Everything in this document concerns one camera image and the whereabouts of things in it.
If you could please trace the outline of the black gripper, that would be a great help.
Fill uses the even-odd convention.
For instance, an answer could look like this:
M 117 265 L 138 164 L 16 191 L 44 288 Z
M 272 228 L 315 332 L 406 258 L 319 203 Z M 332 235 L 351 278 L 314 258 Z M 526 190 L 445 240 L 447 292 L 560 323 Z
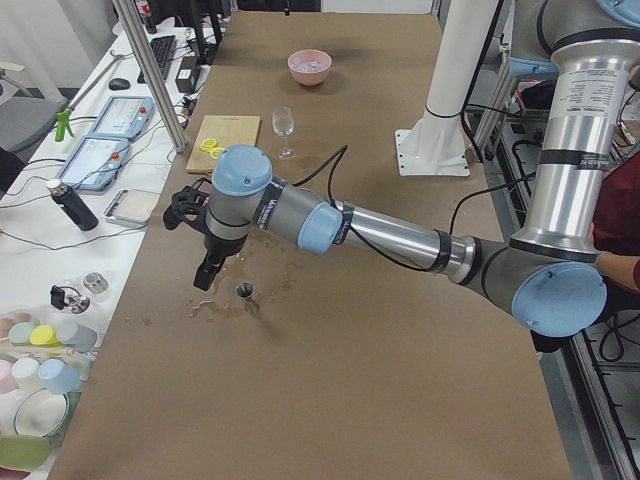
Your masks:
M 203 243 L 206 253 L 203 264 L 196 269 L 193 285 L 200 290 L 209 290 L 216 276 L 223 270 L 226 259 L 242 250 L 245 237 L 229 240 L 206 234 Z

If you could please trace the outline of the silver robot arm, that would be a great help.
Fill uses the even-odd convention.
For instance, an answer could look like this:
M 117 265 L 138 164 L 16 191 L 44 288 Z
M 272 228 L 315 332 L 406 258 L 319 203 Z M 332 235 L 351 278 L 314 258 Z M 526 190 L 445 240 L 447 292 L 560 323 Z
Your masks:
M 220 157 L 198 207 L 206 254 L 196 287 L 208 289 L 257 227 L 317 254 L 353 242 L 408 269 L 444 274 L 545 337 L 570 337 L 637 309 L 637 259 L 597 251 L 589 228 L 626 82 L 639 63 L 639 5 L 521 1 L 514 43 L 559 75 L 525 224 L 507 242 L 458 238 L 322 200 L 276 177 L 260 149 L 236 145 Z

